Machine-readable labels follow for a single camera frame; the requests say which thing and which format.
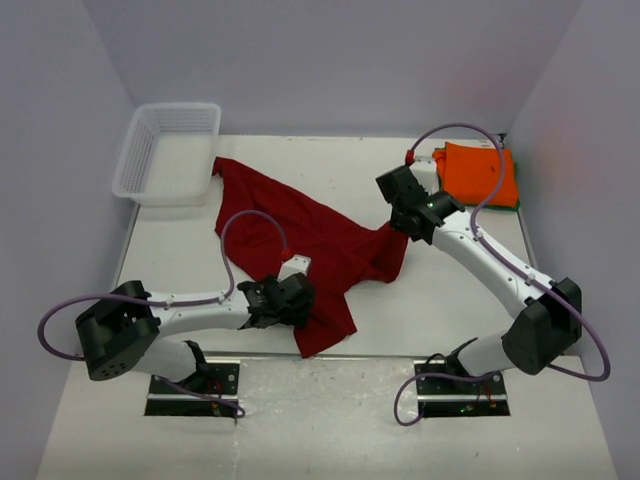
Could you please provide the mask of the dark red t shirt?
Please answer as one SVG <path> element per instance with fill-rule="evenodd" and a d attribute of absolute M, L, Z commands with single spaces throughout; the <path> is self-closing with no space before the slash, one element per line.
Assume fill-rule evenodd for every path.
<path fill-rule="evenodd" d="M 254 280 L 278 272 L 286 253 L 311 259 L 316 300 L 294 338 L 302 357 L 314 356 L 356 333 L 346 292 L 363 281 L 391 283 L 408 238 L 389 224 L 376 230 L 230 158 L 214 162 L 223 180 L 215 231 L 228 258 Z"/>

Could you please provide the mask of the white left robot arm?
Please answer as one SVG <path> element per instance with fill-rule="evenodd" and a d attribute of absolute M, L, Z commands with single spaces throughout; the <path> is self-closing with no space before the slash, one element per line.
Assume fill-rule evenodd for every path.
<path fill-rule="evenodd" d="M 300 272 L 282 280 L 269 275 L 240 283 L 224 300 L 204 300 L 203 294 L 154 295 L 138 280 L 118 287 L 75 320 L 89 378 L 107 381 L 139 372 L 198 392 L 208 379 L 204 353 L 195 341 L 178 341 L 175 335 L 274 325 L 303 328 L 315 288 Z"/>

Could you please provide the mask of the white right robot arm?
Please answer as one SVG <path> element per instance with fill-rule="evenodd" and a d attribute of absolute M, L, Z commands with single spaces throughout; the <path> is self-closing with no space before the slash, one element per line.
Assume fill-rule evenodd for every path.
<path fill-rule="evenodd" d="M 582 310 L 582 292 L 511 254 L 491 235 L 471 228 L 471 214 L 449 193 L 428 193 L 408 166 L 376 179 L 391 205 L 391 227 L 455 259 L 480 281 L 513 318 L 504 332 L 473 338 L 447 356 L 446 380 L 467 393 L 482 375 L 517 368 L 536 375 L 581 338 L 582 326 L 565 306 Z"/>

